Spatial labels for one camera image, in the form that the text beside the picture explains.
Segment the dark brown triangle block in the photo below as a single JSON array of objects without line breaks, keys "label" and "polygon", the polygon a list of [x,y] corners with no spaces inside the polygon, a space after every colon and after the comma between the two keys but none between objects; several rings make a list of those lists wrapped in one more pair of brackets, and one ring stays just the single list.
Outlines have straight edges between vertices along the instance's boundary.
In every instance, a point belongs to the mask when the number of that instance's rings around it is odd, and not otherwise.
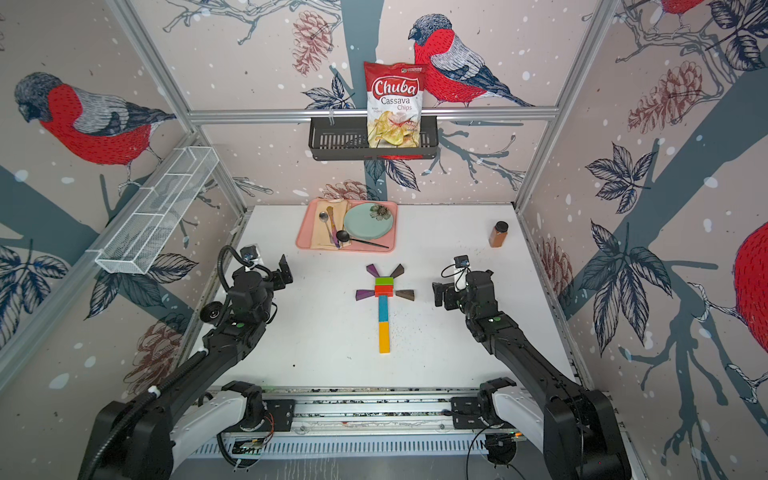
[{"label": "dark brown triangle block", "polygon": [[402,264],[398,264],[397,267],[392,271],[390,276],[393,279],[395,279],[395,278],[398,278],[399,276],[403,275],[404,272],[405,272],[404,266]]},{"label": "dark brown triangle block", "polygon": [[403,298],[403,299],[406,299],[406,300],[409,300],[409,301],[414,301],[415,300],[415,291],[414,290],[397,290],[395,292],[395,295],[397,297],[400,297],[400,298]]}]

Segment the teal long block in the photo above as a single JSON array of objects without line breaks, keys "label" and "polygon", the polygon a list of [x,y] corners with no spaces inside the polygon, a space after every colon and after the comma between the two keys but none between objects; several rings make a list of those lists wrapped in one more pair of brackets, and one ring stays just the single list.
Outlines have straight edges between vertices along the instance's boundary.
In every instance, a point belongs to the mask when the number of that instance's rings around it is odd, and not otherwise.
[{"label": "teal long block", "polygon": [[387,296],[378,297],[378,321],[380,323],[389,322],[389,298]]}]

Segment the red rectangular block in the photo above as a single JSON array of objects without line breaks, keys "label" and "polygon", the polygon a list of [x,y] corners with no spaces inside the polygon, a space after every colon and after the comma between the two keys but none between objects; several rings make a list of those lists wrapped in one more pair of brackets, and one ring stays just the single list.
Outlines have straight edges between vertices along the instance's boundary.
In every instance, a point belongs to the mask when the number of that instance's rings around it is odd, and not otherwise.
[{"label": "red rectangular block", "polygon": [[392,285],[376,285],[374,294],[376,297],[393,297],[394,287]]}]

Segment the yellow long block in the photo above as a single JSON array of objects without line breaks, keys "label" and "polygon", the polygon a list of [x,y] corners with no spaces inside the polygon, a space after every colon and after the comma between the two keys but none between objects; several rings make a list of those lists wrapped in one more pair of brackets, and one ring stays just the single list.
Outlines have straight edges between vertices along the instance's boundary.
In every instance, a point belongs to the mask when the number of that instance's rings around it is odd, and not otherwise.
[{"label": "yellow long block", "polygon": [[389,323],[379,322],[378,326],[379,326],[379,353],[389,354],[391,352]]}]

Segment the purple triangle block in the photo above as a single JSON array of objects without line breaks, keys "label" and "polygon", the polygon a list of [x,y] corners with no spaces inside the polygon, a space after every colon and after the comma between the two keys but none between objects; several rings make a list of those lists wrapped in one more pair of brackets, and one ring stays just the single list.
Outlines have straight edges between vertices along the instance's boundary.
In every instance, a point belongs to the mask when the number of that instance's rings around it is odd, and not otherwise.
[{"label": "purple triangle block", "polygon": [[374,297],[374,296],[375,296],[375,291],[374,290],[362,290],[362,289],[360,289],[360,290],[357,290],[355,292],[355,300],[356,301],[360,301],[360,300],[363,300],[363,299],[371,298],[371,297]]},{"label": "purple triangle block", "polygon": [[369,264],[366,266],[366,271],[371,274],[374,278],[380,278],[381,275],[374,264]]}]

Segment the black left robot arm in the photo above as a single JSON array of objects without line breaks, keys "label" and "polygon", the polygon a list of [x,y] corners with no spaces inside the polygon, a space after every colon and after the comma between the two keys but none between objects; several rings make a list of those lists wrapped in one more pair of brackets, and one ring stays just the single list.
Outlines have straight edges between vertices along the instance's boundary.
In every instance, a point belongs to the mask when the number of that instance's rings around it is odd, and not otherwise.
[{"label": "black left robot arm", "polygon": [[213,326],[202,348],[160,383],[97,414],[79,478],[168,479],[213,435],[243,419],[260,423],[261,390],[246,382],[182,420],[217,379],[254,350],[276,315],[275,292],[293,281],[287,259],[272,271],[256,262],[253,251],[229,245],[220,250],[216,273],[225,300],[200,312],[201,320]]}]

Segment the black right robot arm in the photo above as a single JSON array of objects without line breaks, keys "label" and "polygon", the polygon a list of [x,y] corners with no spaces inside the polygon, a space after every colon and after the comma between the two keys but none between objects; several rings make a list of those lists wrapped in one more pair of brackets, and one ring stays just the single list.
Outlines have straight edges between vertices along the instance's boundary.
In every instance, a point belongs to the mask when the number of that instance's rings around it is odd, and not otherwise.
[{"label": "black right robot arm", "polygon": [[508,423],[543,454],[553,479],[629,479],[632,468],[614,408],[558,370],[501,311],[492,271],[464,270],[465,285],[432,285],[436,306],[460,310],[473,338],[511,378],[482,384],[478,402],[490,426]]}]

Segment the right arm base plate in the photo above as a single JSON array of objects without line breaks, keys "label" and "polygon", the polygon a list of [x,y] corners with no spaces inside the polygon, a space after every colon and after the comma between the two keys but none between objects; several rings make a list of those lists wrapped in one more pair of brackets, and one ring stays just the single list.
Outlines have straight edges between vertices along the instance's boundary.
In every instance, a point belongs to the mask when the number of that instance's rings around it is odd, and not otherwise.
[{"label": "right arm base plate", "polygon": [[514,429],[517,427],[503,420],[490,400],[478,397],[452,397],[450,405],[441,414],[452,419],[456,430],[479,430],[481,427]]}]

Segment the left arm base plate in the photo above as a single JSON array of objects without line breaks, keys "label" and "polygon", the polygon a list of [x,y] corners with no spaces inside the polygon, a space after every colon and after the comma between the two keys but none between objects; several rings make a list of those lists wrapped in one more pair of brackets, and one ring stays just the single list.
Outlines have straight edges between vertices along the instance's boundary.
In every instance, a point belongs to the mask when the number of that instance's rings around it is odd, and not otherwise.
[{"label": "left arm base plate", "polygon": [[218,425],[224,426],[226,433],[259,433],[289,432],[295,410],[294,400],[261,400],[261,418],[253,419],[255,402],[246,397],[229,399],[214,397],[205,406],[211,406]]}]

